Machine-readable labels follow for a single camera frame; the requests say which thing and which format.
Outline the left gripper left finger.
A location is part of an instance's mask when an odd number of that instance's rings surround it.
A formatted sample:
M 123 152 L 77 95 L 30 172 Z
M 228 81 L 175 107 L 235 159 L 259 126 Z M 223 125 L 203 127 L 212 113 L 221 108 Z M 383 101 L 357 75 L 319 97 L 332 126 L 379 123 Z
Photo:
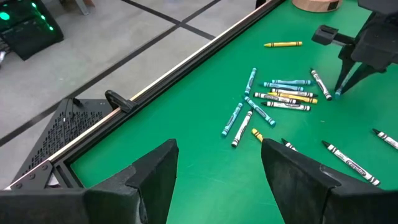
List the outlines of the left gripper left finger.
M 165 224 L 177 178 L 175 139 L 85 193 L 89 224 Z

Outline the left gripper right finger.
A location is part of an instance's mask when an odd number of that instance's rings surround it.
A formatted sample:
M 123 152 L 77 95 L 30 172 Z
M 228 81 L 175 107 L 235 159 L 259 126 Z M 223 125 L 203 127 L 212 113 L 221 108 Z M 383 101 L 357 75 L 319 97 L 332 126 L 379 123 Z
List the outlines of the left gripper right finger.
M 340 185 L 325 166 L 272 139 L 263 140 L 261 159 L 285 224 L 323 224 L 330 189 Z

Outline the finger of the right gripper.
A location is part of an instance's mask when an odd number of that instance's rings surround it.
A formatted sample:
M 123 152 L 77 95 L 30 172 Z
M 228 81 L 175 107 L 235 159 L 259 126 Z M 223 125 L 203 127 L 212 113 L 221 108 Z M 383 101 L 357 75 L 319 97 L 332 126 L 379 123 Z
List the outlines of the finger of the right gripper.
M 352 67 L 355 64 L 355 61 L 353 61 L 349 57 L 348 58 L 344 58 L 341 61 L 342 61 L 341 72 L 340 72 L 340 75 L 339 75 L 339 77 L 337 79 L 337 82 L 336 82 L 335 91 L 341 85 L 341 82 L 345 79 L 345 77 L 351 71 Z
M 366 64 L 361 64 L 358 69 L 352 74 L 342 89 L 342 93 L 346 93 L 351 87 L 354 87 L 359 81 L 367 78 L 374 73 L 385 73 L 386 69 L 375 69 L 374 67 Z

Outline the blue crayon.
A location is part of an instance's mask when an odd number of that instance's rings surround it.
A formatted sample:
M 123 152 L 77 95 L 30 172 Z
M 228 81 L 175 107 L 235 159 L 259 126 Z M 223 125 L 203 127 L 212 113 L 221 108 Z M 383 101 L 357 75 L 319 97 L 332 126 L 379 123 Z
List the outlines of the blue crayon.
M 221 135 L 223 137 L 226 137 L 229 133 L 229 130 L 231 129 L 233 123 L 235 122 L 236 118 L 238 117 L 239 112 L 241 111 L 243 107 L 243 102 L 239 102 L 237 107 L 235 108 L 235 110 L 233 111 L 233 114 L 231 115 L 230 119 L 228 120 L 226 126 L 224 127 L 224 129 L 222 130 Z
M 346 83 L 348 82 L 349 78 L 350 78 L 351 74 L 348 73 L 347 76 L 345 77 L 345 79 L 341 82 L 341 85 L 338 87 L 338 89 L 335 91 L 335 96 L 338 98 L 341 95 L 342 89 L 343 87 L 346 85 Z
M 292 91 L 304 91 L 303 87 L 300 87 L 300 86 L 285 85 L 285 84 L 278 84 L 278 83 L 264 82 L 262 84 L 262 86 L 269 87 L 269 88 L 280 88 L 280 89 L 292 90 Z
M 244 96 L 243 99 L 255 110 L 257 111 L 272 127 L 276 125 L 276 122 L 263 110 L 261 109 L 255 102 L 250 99 L 248 96 Z
M 257 72 L 257 68 L 253 68 L 252 72 L 251 72 L 251 74 L 249 76 L 249 80 L 248 80 L 248 83 L 246 85 L 245 91 L 244 91 L 244 94 L 246 96 L 248 96 L 250 94 L 250 91 L 251 91 L 251 88 L 252 88 L 252 84 L 253 84 L 255 76 L 256 76 L 256 72 Z
M 271 80 L 272 83 L 283 85 L 311 85 L 310 80 Z

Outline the yellow crayon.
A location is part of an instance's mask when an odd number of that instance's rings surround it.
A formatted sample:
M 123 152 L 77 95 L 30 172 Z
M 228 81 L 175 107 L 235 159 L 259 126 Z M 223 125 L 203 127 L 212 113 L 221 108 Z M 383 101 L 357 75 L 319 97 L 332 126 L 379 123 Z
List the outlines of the yellow crayon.
M 258 139 L 260 142 L 263 142 L 263 135 L 255 128 L 252 129 L 252 134 L 256 137 L 256 139 Z
M 281 96 L 284 98 L 290 98 L 290 99 L 295 99 L 299 100 L 305 103 L 312 103 L 312 104 L 317 104 L 318 100 L 316 98 L 309 98 L 309 97 L 304 97 L 304 96 L 297 96 L 297 95 L 290 95 L 290 94 L 285 94 L 285 93 L 269 93 L 269 95 L 274 95 L 274 96 Z
M 296 42 L 271 42 L 264 44 L 264 47 L 273 48 L 273 47 L 300 47 L 303 45 L 302 41 Z

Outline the green table mat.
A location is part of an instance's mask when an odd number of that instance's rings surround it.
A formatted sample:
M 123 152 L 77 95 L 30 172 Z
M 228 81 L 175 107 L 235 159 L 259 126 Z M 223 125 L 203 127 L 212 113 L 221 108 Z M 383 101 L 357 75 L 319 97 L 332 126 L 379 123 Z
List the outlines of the green table mat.
M 257 68 L 253 92 L 271 80 L 309 80 L 317 71 L 333 90 L 340 74 L 340 48 L 312 41 L 325 24 L 355 36 L 369 17 L 356 0 L 335 12 L 314 14 L 284 2 L 217 54 L 91 148 L 72 164 L 85 187 L 94 186 L 132 164 L 168 139 L 179 148 L 177 180 L 167 224 L 284 224 L 266 180 L 261 143 L 282 138 L 312 159 L 352 177 L 358 174 L 329 152 L 335 145 L 374 175 L 384 190 L 398 190 L 398 150 L 373 128 L 398 140 L 398 65 L 371 75 L 340 98 L 327 101 L 318 85 L 310 111 L 265 107 L 270 126 L 254 113 L 237 147 L 231 145 L 246 113 L 244 105 L 226 137 L 221 135 Z M 300 47 L 264 47 L 302 41 Z

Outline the round wooden lamp base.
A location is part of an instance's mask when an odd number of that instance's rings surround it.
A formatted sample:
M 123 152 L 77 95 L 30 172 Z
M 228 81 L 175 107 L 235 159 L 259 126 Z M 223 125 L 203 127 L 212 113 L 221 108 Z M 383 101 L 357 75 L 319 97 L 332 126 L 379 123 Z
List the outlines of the round wooden lamp base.
M 307 12 L 331 12 L 337 10 L 343 0 L 292 0 L 292 4 Z

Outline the black computer with green lights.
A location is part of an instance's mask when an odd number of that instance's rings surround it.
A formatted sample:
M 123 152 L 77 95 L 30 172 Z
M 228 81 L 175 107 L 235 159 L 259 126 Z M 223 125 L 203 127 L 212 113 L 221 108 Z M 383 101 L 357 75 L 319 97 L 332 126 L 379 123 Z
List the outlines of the black computer with green lights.
M 0 39 L 27 60 L 64 34 L 42 0 L 0 0 Z

